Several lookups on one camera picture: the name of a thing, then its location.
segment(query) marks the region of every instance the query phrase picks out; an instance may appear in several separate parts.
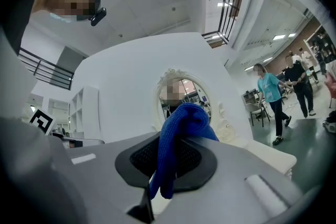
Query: brown wall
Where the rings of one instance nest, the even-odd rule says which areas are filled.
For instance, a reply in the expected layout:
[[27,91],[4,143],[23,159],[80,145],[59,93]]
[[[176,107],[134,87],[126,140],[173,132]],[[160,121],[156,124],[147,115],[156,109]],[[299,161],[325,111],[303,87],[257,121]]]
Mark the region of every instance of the brown wall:
[[[299,52],[299,48],[303,48],[304,51],[307,51],[309,54],[310,50],[308,49],[306,43],[303,41],[304,39],[308,39],[320,26],[319,21],[313,17],[305,26],[305,28],[301,31],[300,34],[296,36],[293,42],[283,50],[273,61],[267,64],[265,67],[267,72],[273,73],[274,75],[280,74],[283,69],[286,68],[285,57],[288,55],[291,50],[294,54],[297,54],[301,57],[301,53]],[[312,59],[314,66],[317,65],[315,59]]]

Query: mirror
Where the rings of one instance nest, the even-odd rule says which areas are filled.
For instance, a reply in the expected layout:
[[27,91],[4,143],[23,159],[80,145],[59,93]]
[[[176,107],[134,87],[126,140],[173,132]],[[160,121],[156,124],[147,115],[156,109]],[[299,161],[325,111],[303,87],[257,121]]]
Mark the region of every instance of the mirror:
[[194,81],[185,78],[169,80],[160,92],[160,103],[165,119],[167,119],[179,105],[194,103],[201,106],[211,120],[211,105],[204,90]]

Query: person in teal shirt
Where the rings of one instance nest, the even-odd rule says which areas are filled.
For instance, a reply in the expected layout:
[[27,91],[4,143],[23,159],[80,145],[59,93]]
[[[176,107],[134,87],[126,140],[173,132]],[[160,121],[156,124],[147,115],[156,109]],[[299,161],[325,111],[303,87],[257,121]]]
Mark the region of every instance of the person in teal shirt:
[[278,85],[281,84],[291,91],[293,88],[278,80],[273,74],[267,73],[266,69],[260,63],[253,66],[253,71],[256,72],[259,77],[257,84],[261,96],[259,98],[258,106],[260,107],[263,97],[265,97],[265,102],[270,104],[274,112],[277,138],[273,141],[273,145],[278,145],[284,139],[282,137],[282,121],[286,120],[285,127],[287,127],[292,119],[291,116],[287,116],[282,111],[281,95],[278,90]]

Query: white strip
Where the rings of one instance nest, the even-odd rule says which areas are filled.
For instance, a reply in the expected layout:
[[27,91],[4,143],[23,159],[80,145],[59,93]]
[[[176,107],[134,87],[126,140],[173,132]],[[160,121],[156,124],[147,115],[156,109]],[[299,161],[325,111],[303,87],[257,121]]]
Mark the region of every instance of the white strip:
[[252,175],[246,179],[254,194],[265,207],[270,217],[275,217],[288,208],[282,200],[270,189],[270,187],[259,177]]
[[95,159],[95,158],[96,158],[95,154],[91,153],[89,155],[73,158],[71,160],[72,160],[73,164],[78,164],[78,163],[87,162],[87,161],[89,161],[91,159]]

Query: green floor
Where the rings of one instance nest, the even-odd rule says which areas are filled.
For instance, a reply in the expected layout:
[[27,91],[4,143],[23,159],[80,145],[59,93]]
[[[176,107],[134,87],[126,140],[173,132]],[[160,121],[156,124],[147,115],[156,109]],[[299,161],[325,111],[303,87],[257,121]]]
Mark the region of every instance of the green floor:
[[292,181],[305,193],[316,185],[323,184],[329,166],[336,157],[336,134],[328,133],[321,125],[322,119],[294,120],[283,129],[284,141],[272,146],[275,139],[275,121],[267,118],[264,128],[261,121],[251,124],[256,141],[282,152],[292,154],[297,163],[292,169]]

